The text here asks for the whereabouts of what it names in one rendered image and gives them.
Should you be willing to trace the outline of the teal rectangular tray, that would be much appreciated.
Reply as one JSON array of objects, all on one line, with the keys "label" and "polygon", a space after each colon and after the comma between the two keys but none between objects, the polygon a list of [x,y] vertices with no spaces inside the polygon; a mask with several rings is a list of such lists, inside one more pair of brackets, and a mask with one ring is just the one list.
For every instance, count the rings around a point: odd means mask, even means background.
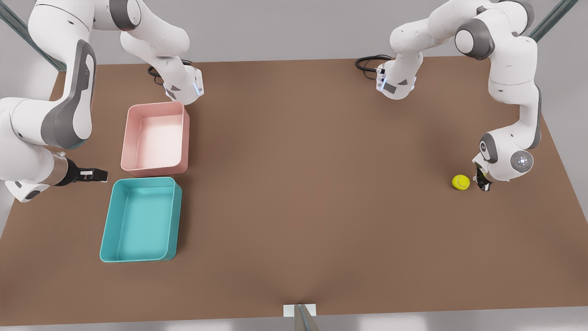
[{"label": "teal rectangular tray", "polygon": [[178,247],[181,205],[182,189],[171,177],[115,182],[99,253],[101,261],[172,260]]}]

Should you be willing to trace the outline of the pink rectangular tray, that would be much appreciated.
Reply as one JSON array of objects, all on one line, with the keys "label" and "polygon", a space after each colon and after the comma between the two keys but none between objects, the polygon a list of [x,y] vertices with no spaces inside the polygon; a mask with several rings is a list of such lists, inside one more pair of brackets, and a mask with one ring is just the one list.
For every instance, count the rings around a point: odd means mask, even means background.
[{"label": "pink rectangular tray", "polygon": [[120,167],[135,177],[188,169],[190,117],[180,102],[143,103],[128,110]]}]

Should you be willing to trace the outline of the silver frame post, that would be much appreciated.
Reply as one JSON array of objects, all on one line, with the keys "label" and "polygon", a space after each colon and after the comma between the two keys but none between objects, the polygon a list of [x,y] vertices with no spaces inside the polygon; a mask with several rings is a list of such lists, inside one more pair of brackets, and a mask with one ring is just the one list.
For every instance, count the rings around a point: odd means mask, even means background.
[{"label": "silver frame post", "polygon": [[294,331],[320,331],[315,317],[316,304],[286,304],[283,305],[283,316],[294,318]]},{"label": "silver frame post", "polygon": [[50,63],[58,72],[65,72],[65,63],[51,57],[43,51],[31,38],[28,26],[3,0],[0,0],[0,19],[8,25],[21,39],[27,42],[44,60]]},{"label": "silver frame post", "polygon": [[538,43],[578,2],[579,0],[559,0],[550,13],[529,33],[529,38]]}]

